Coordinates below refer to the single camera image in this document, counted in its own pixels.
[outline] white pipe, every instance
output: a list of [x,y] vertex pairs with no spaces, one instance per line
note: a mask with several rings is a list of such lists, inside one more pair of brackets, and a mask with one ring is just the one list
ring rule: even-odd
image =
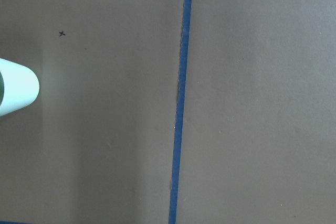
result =
[[0,77],[2,82],[0,83],[0,116],[35,101],[39,92],[39,82],[29,68],[0,58],[0,75],[2,77]]

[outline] white tube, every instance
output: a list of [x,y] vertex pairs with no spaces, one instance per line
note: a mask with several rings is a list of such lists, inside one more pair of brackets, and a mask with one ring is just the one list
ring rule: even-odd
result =
[[39,82],[29,68],[0,58],[0,75],[0,82],[3,84],[0,83],[0,116],[35,101],[39,92]]

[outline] gray surface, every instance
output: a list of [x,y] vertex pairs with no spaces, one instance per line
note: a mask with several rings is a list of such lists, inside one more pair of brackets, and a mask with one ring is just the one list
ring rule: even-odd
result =
[[177,223],[335,223],[336,0],[193,0]]
[[183,0],[0,5],[0,57],[41,84],[0,118],[0,218],[166,223]]

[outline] painter's tape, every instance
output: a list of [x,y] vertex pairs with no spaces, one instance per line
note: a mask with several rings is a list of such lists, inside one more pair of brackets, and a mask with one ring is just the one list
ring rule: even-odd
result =
[[8,221],[0,221],[0,224],[27,224],[22,222],[8,222]]
[[172,188],[170,191],[170,206],[169,206],[169,224],[176,223],[177,197],[179,193],[179,175],[180,175],[180,159],[182,145],[182,128],[183,128],[183,113],[184,113],[184,94],[185,80],[187,73],[187,58],[189,45],[189,29],[191,16],[191,0],[184,0],[183,18],[182,18],[182,35],[180,48],[180,69],[179,69],[179,85],[178,99],[176,105],[176,121],[174,135],[174,150],[173,150],[173,167],[172,167]]

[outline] blue tape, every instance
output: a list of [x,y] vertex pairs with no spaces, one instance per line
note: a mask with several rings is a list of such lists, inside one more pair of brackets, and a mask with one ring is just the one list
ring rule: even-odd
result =
[[181,145],[182,145],[185,80],[187,73],[187,58],[188,58],[188,45],[189,45],[190,16],[191,16],[191,0],[184,0],[181,48],[180,48],[180,69],[178,73],[179,95],[176,105],[176,121],[175,121],[173,167],[172,167],[172,188],[170,191],[170,206],[169,206],[169,220],[168,220],[169,224],[176,223],[177,197],[179,194],[178,179],[180,176],[180,159],[181,159]]
[[26,224],[21,222],[8,222],[8,221],[0,221],[0,224]]

